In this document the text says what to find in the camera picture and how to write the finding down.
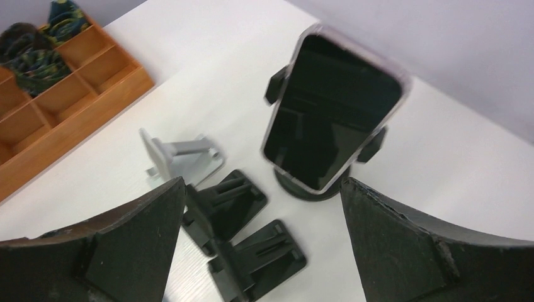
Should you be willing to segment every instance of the white table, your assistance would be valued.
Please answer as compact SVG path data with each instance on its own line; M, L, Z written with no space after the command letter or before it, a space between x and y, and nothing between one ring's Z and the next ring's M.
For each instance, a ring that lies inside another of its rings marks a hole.
M364 301L339 197L291 198L259 152L272 112L268 79L313 22L274 0L148 0L112 23L106 29L162 84L0 205L0 240L37 237L147 192L140 127L163 141L204 133L228 161L202 187L241 169L270 199L234 241L279 218L308 257L261 301ZM388 125L383 149L353 177L457 225L534 240L531 145L417 78ZM207 260L182 231L166 301L220 301Z

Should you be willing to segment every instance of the white phone stand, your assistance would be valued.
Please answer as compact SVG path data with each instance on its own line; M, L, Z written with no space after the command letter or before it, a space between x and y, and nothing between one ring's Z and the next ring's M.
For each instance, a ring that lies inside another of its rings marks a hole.
M180 176L186 184L197 186L224 165L220 150L202 135L189 142L162 143L143 128L139 134L154 163L147 170L152 188Z

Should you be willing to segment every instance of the wooden tray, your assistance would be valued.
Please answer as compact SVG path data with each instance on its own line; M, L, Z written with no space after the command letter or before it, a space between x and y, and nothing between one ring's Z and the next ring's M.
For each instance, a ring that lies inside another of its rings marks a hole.
M35 98L0 67L0 201L154 87L143 67L91 26L56 48L72 74Z

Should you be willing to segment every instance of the phone screen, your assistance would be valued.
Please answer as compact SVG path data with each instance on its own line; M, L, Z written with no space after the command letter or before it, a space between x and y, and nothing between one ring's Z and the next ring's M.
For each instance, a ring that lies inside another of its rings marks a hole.
M263 152L316 191L402 96L391 75L319 35L304 38L287 81Z

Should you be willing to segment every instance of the phone stand base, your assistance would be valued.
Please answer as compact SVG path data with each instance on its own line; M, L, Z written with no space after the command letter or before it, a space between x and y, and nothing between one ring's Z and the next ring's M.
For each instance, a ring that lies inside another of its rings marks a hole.
M276 180L280 184L280 186L291 196L302 199L304 201L323 201L330 199L334 197L335 195L339 194L339 191L341 190L341 181L345 177L349 177L351 168L348 167L345 172L343 172L340 177L326 190L326 192L322 194L313 194L305 189L302 189L299 185L295 184L289 178L283 176L278 171L275 170L275 176Z

